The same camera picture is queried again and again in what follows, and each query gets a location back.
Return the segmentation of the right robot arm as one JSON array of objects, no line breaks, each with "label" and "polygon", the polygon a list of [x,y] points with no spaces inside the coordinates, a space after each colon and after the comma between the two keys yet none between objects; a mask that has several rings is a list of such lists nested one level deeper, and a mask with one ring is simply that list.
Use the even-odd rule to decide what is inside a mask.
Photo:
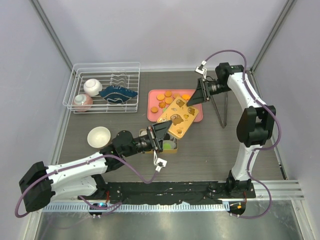
[{"label": "right robot arm", "polygon": [[202,63],[195,72],[200,74],[194,94],[187,106],[202,104],[214,95],[232,91],[238,100],[242,115],[236,127],[236,136],[240,143],[234,166],[228,174],[222,191],[236,198],[250,190],[252,183],[252,168],[259,151],[272,136],[276,109],[266,105],[251,86],[242,65],[220,63],[215,68],[216,79],[207,79],[207,69]]}]

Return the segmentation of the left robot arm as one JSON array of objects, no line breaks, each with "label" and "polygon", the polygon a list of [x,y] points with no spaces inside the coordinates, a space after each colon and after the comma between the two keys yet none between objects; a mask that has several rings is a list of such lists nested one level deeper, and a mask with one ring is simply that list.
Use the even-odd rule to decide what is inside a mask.
[{"label": "left robot arm", "polygon": [[42,161],[34,163],[19,181],[21,195],[14,209],[15,216],[24,217],[19,214],[21,204],[24,204],[26,213],[29,214],[46,207],[54,200],[72,197],[100,200],[107,192],[102,174],[122,166],[131,169],[143,183],[152,183],[153,178],[146,180],[125,159],[152,151],[155,166],[153,176],[156,177],[167,165],[167,161],[157,154],[163,151],[163,141],[172,123],[171,120],[155,123],[146,129],[145,135],[138,137],[133,137],[128,130],[122,130],[99,152],[69,163],[48,166]]}]

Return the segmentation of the silver tin lid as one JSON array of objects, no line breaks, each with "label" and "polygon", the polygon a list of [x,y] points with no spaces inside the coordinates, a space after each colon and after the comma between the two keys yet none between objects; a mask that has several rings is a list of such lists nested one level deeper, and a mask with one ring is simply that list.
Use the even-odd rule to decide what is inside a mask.
[{"label": "silver tin lid", "polygon": [[187,106],[187,101],[177,97],[157,119],[157,123],[172,121],[168,133],[180,140],[184,137],[200,111],[194,106]]}]

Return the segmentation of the green round cookie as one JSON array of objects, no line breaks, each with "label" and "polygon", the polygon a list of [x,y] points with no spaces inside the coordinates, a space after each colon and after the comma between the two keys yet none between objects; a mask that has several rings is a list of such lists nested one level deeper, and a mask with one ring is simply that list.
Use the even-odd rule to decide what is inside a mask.
[{"label": "green round cookie", "polygon": [[163,141],[163,149],[164,150],[174,150],[176,148],[176,143],[172,140],[164,140]]}]

